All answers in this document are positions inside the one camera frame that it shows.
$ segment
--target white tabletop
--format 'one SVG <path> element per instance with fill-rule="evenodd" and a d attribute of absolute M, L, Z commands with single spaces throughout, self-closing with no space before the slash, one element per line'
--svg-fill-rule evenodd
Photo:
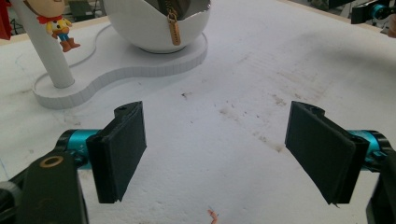
<path fill-rule="evenodd" d="M 361 172 L 350 204 L 327 205 L 284 139 L 290 102 L 302 101 L 395 143 L 396 40 L 279 1 L 215 0 L 211 10 L 203 64 L 118 81 L 72 109 L 35 100 L 45 70 L 20 61 L 30 41 L 1 46 L 0 179 L 64 131 L 102 129 L 114 108 L 143 101 L 148 148 L 122 203 L 99 204 L 92 173 L 80 172 L 91 223 L 203 224 L 209 207 L 218 224 L 367 223 L 377 175 Z"/>

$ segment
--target cartoon figurine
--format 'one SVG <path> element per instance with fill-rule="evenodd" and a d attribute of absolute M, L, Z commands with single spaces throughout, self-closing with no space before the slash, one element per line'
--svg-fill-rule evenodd
<path fill-rule="evenodd" d="M 68 36 L 69 27 L 73 25 L 62 17 L 65 8 L 64 0 L 26 0 L 25 3 L 38 15 L 38 21 L 41 24 L 46 24 L 47 33 L 55 39 L 58 37 L 61 39 L 60 44 L 63 52 L 80 46 L 74 42 L 74 38 Z"/>

